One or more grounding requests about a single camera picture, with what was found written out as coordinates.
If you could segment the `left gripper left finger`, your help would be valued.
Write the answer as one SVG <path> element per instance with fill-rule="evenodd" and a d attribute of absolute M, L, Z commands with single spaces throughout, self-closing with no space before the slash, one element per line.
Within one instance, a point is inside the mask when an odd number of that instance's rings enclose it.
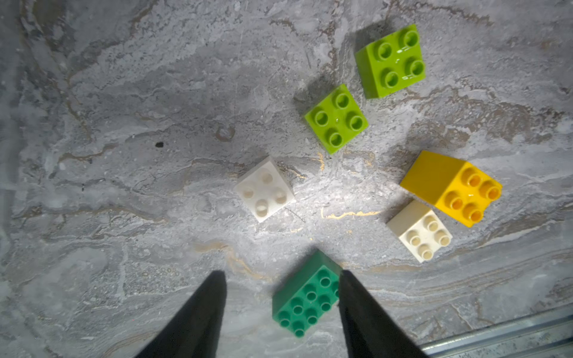
<path fill-rule="evenodd" d="M 226 298 L 225 273 L 213 271 L 137 356 L 215 357 Z"/>

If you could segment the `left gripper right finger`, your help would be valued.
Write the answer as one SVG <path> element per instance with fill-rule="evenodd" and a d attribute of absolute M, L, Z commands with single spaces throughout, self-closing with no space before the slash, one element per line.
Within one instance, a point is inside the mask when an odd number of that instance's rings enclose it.
<path fill-rule="evenodd" d="M 341 271 L 339 296 L 350 357 L 426 357 L 349 270 Z"/>

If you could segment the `yellow lego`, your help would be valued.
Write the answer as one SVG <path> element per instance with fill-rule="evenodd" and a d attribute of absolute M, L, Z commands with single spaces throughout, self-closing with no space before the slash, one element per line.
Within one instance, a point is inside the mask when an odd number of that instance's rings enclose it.
<path fill-rule="evenodd" d="M 501 197 L 503 186 L 468 161 L 423 151 L 400 186 L 468 228 Z"/>

